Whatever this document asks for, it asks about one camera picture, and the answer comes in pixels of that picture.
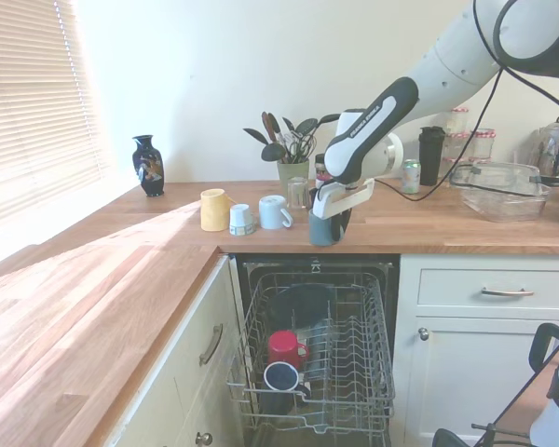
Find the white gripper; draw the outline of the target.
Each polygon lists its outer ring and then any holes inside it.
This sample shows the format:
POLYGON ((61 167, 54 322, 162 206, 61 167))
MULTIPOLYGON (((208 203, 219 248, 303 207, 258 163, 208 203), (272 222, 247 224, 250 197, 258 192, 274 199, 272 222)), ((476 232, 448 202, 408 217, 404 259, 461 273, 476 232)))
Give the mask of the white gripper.
POLYGON ((352 208, 368 201, 375 188, 375 180, 367 179, 362 185, 350 188, 337 182, 324 183, 313 200, 313 214, 320 219, 331 218, 333 242, 345 235, 352 208))

